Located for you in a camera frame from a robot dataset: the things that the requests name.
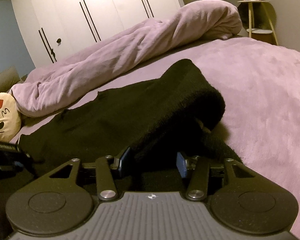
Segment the green headboard cushion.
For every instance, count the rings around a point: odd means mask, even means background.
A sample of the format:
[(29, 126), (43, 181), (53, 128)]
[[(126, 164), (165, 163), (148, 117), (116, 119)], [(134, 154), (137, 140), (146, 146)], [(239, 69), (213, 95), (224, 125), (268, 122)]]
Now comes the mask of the green headboard cushion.
[(13, 85), (23, 83), (14, 66), (0, 73), (0, 93), (8, 93)]

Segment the rolled lilac duvet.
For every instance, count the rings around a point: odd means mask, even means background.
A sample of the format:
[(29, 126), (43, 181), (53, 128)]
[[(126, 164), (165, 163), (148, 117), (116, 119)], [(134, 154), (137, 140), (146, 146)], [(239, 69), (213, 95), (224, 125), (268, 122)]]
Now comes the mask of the rolled lilac duvet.
[(196, 41), (227, 40), (242, 21), (236, 6), (201, 0), (180, 8), (170, 19), (150, 18), (50, 66), (33, 70), (14, 85), (19, 111), (40, 117), (73, 104), (89, 91), (173, 48)]

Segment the yellow corner shelf stand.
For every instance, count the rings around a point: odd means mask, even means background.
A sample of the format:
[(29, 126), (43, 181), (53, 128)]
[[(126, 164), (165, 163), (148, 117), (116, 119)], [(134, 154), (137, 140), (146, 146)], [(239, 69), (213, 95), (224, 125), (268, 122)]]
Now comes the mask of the yellow corner shelf stand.
[(279, 45), (275, 31), (275, 21), (268, 10), (266, 1), (239, 1), (238, 12), (243, 24), (243, 33), (249, 38)]

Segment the white wardrobe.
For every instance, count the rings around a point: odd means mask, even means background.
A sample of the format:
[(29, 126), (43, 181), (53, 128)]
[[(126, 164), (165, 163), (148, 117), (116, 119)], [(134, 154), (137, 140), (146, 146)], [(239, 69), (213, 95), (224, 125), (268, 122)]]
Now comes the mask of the white wardrobe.
[(167, 19), (183, 0), (12, 0), (35, 67), (61, 61), (146, 19)]

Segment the black knit sweater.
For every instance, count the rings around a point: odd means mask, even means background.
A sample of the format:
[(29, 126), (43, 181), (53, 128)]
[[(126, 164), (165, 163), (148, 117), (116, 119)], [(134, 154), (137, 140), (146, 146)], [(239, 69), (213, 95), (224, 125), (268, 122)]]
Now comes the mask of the black knit sweater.
[(22, 135), (19, 145), (39, 174), (79, 158), (88, 163), (126, 152), (116, 183), (128, 191), (175, 191), (183, 182), (177, 155), (215, 163), (238, 155), (212, 134), (225, 111), (221, 93), (191, 60), (174, 63), (154, 80), (108, 89)]

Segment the lilac plush bed cover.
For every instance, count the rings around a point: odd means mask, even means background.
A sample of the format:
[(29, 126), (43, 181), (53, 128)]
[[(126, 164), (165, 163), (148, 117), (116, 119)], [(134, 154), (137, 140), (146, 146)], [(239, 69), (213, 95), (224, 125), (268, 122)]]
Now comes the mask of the lilac plush bed cover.
[(30, 135), (57, 114), (95, 100), (108, 89), (160, 78), (174, 63), (188, 59), (225, 102), (212, 130), (243, 163), (290, 191), (299, 204), (292, 227), (300, 238), (300, 52), (247, 37), (197, 40), (138, 64), (51, 114), (26, 116)]

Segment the cream cat face pillow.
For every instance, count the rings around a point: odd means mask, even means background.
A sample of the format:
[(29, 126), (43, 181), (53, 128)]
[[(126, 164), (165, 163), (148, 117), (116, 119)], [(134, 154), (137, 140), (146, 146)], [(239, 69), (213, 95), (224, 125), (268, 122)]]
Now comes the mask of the cream cat face pillow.
[(10, 142), (20, 131), (21, 117), (15, 98), (8, 93), (0, 93), (0, 141)]

